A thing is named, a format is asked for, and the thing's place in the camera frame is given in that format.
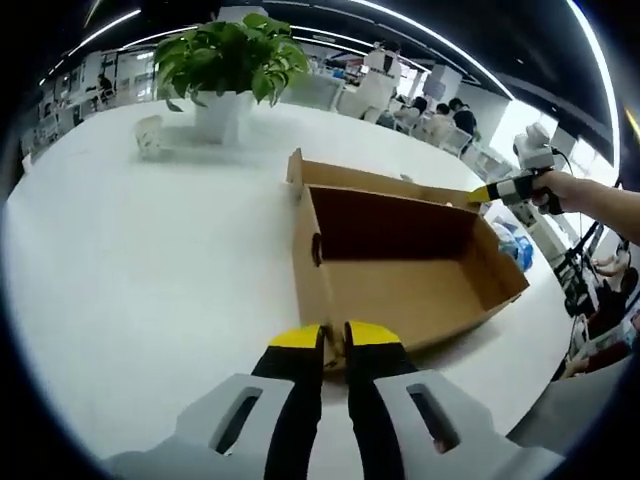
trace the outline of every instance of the ceiling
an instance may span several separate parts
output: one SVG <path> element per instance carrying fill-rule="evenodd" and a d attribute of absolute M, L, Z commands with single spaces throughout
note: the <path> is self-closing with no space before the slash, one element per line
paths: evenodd
<path fill-rule="evenodd" d="M 136 8 L 142 13 L 96 39 L 85 49 L 117 48 L 139 38 L 197 22 L 205 22 L 220 4 L 262 6 L 273 17 L 293 25 L 326 30 L 367 42 L 384 38 L 401 43 L 403 55 L 425 66 L 445 62 L 463 70 L 465 80 L 479 82 L 499 95 L 505 93 L 463 55 L 433 36 L 386 13 L 349 0 L 90 0 L 55 2 L 55 8 L 41 6 L 32 18 L 49 29 L 47 42 L 27 67 L 38 78 L 57 63 L 60 55 L 74 48 L 90 33 Z M 496 74 L 517 97 L 558 118 L 583 134 L 605 156 L 610 150 L 602 130 L 610 130 L 609 108 L 601 75 L 586 37 L 564 0 L 376 0 L 422 24 L 468 52 L 486 69 Z M 630 45 L 640 44 L 639 29 L 632 16 L 623 12 L 623 0 L 585 0 L 582 5 L 598 29 L 605 51 L 623 52 L 629 57 Z M 93 8 L 88 22 L 87 14 Z M 340 40 L 357 49 L 362 45 Z M 62 69 L 73 67 L 83 50 Z M 518 80 L 518 86 L 509 79 Z M 531 93 L 542 89 L 545 94 Z M 553 99 L 560 99 L 584 112 L 594 125 L 576 121 Z"/>

